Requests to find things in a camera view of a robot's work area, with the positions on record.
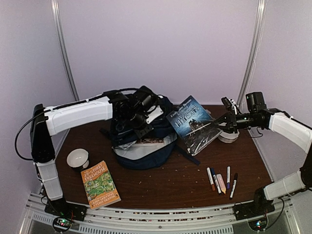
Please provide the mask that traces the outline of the orange Treehouse paperback book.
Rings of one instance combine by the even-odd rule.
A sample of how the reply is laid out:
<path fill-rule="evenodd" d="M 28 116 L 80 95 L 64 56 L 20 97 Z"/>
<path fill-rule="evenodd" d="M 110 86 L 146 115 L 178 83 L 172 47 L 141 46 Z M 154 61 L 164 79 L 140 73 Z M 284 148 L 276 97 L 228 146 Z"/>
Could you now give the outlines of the orange Treehouse paperback book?
<path fill-rule="evenodd" d="M 96 210 L 121 201 L 104 160 L 82 171 L 81 177 L 90 209 Z"/>

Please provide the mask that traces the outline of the pink illustrated paperback book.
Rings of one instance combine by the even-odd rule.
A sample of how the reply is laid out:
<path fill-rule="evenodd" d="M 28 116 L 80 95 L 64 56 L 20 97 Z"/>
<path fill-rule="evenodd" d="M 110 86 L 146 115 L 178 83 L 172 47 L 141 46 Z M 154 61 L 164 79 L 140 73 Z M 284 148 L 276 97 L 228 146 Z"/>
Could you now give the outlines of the pink illustrated paperback book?
<path fill-rule="evenodd" d="M 163 138 L 143 138 L 135 142 L 135 145 L 139 146 L 154 146 L 158 144 L 164 144 Z"/>

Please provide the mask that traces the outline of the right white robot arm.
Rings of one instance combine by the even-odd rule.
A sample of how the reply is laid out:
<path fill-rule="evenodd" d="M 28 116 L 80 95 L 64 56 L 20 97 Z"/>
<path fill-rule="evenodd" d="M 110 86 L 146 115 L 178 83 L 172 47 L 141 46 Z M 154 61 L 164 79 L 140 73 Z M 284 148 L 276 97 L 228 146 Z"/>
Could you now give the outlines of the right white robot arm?
<path fill-rule="evenodd" d="M 252 202 L 235 205 L 237 220 L 273 212 L 273 200 L 285 195 L 303 192 L 312 186 L 312 129 L 277 108 L 267 108 L 262 92 L 246 94 L 248 113 L 235 113 L 234 106 L 227 97 L 221 99 L 227 112 L 211 125 L 226 133 L 237 133 L 239 129 L 260 127 L 278 133 L 299 146 L 305 153 L 303 166 L 295 173 L 285 176 L 254 193 Z"/>

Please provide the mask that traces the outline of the dark blue Wuthering Heights book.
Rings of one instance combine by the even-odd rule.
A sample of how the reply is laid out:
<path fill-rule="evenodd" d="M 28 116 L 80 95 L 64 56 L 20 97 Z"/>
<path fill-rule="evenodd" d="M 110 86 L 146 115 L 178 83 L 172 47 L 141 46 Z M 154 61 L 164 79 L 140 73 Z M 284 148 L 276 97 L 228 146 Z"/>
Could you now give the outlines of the dark blue Wuthering Heights book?
<path fill-rule="evenodd" d="M 214 118 L 193 96 L 188 96 L 171 111 L 167 119 L 192 156 L 197 155 L 222 133 L 211 125 Z"/>

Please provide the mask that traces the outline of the navy blue student backpack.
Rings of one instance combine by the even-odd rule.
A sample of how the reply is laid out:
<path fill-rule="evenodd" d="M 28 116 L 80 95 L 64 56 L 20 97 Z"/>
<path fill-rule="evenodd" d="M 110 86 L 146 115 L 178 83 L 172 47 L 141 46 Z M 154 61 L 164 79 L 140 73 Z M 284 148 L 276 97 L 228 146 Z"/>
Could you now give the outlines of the navy blue student backpack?
<path fill-rule="evenodd" d="M 179 147 L 177 134 L 166 115 L 173 110 L 173 104 L 166 96 L 160 97 L 160 107 L 163 113 L 152 122 L 152 131 L 139 138 L 135 130 L 128 126 L 120 127 L 112 119 L 110 130 L 101 128 L 99 132 L 110 140 L 112 152 L 117 162 L 131 170 L 147 170 L 163 165 L 171 153 L 176 150 L 196 165 L 200 161 Z"/>

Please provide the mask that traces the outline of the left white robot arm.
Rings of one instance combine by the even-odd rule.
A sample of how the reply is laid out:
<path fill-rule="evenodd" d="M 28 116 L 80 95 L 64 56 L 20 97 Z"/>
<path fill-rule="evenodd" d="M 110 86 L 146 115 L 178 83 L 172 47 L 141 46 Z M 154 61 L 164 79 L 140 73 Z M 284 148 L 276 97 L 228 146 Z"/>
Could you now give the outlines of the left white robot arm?
<path fill-rule="evenodd" d="M 70 213 L 58 178 L 56 156 L 51 137 L 87 123 L 120 119 L 130 125 L 141 138 L 152 130 L 151 123 L 163 114 L 160 97 L 149 89 L 134 88 L 126 96 L 125 89 L 106 91 L 92 98 L 59 106 L 34 108 L 31 126 L 31 156 L 38 168 L 50 206 L 59 216 Z"/>

